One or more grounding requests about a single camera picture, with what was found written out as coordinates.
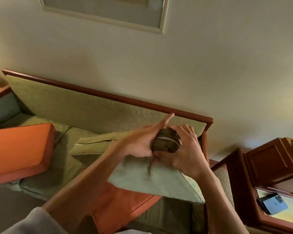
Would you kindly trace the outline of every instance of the person's left hand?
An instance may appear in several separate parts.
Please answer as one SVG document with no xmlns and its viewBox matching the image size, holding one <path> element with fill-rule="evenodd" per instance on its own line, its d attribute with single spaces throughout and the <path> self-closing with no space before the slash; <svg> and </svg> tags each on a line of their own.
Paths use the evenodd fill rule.
<svg viewBox="0 0 293 234">
<path fill-rule="evenodd" d="M 144 126 L 133 131 L 129 135 L 113 142 L 108 150 L 112 153 L 117 153 L 121 158 L 129 154 L 135 157 L 151 157 L 153 155 L 151 150 L 152 140 L 154 140 L 158 132 L 167 125 L 174 115 L 174 113 L 169 114 L 158 124 Z"/>
</svg>

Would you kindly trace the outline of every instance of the person's right arm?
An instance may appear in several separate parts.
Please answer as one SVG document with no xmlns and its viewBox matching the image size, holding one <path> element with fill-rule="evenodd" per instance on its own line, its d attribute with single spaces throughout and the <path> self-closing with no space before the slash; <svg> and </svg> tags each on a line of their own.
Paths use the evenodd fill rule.
<svg viewBox="0 0 293 234">
<path fill-rule="evenodd" d="M 219 179 L 209 168 L 193 127 L 186 124 L 170 127 L 179 134 L 181 147 L 175 153 L 156 151 L 154 154 L 197 182 L 205 198 L 208 215 L 212 218 L 213 226 L 210 230 L 213 234 L 247 234 L 247 229 L 226 197 Z"/>
</svg>

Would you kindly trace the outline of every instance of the framed picture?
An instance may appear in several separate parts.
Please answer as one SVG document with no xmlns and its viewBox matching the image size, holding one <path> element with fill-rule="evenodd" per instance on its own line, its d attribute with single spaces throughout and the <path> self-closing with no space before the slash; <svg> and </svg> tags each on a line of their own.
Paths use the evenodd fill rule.
<svg viewBox="0 0 293 234">
<path fill-rule="evenodd" d="M 169 0 L 39 0 L 46 11 L 164 33 Z"/>
</svg>

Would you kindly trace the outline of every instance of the green pillow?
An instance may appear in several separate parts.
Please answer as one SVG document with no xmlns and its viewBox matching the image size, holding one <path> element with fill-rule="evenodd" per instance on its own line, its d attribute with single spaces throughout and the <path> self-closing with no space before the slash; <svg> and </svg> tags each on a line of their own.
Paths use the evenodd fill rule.
<svg viewBox="0 0 293 234">
<path fill-rule="evenodd" d="M 80 138 L 71 149 L 70 155 L 88 166 L 104 153 L 110 143 L 128 133 L 130 132 L 115 132 Z M 174 130 L 166 129 L 157 135 L 151 148 L 175 152 L 179 146 L 180 141 Z M 108 181 L 126 190 L 204 203 L 201 190 L 192 178 L 162 164 L 153 164 L 149 170 L 151 161 L 150 157 L 127 156 Z"/>
</svg>

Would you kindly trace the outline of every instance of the person's right hand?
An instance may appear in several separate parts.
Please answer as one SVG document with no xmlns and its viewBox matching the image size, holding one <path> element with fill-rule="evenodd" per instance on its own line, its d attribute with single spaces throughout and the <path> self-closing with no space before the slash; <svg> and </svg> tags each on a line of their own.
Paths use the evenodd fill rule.
<svg viewBox="0 0 293 234">
<path fill-rule="evenodd" d="M 187 124 L 182 126 L 170 125 L 168 127 L 178 133 L 182 145 L 175 153 L 155 151 L 154 155 L 166 165 L 177 168 L 188 177 L 197 179 L 203 171 L 209 169 L 209 166 L 197 141 L 194 128 Z"/>
</svg>

